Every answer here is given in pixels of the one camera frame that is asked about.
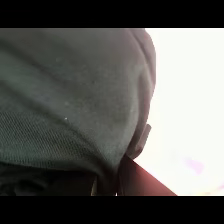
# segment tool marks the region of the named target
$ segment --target black garment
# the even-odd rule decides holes
[[[20,170],[91,172],[111,192],[124,154],[138,155],[154,86],[143,29],[0,29],[2,194]]]

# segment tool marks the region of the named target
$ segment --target bright light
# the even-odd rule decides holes
[[[152,130],[136,162],[178,195],[217,194],[224,183],[224,29],[146,30],[157,85]]]

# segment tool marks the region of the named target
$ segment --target clothing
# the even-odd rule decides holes
[[[99,191],[111,192],[124,154],[137,156],[148,118],[155,86],[149,35],[124,28],[0,29],[0,49],[4,169],[15,168],[15,177],[20,169],[91,172]],[[1,190],[8,171],[0,174]],[[13,186],[24,180],[11,178]]]

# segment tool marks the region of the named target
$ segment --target ribbed fabric texture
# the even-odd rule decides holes
[[[0,49],[0,162],[91,171],[109,190],[147,120],[155,85],[149,36],[0,29]]]

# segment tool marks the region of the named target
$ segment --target white background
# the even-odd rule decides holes
[[[224,29],[146,30],[157,84],[136,162],[178,195],[212,191],[224,183]]]

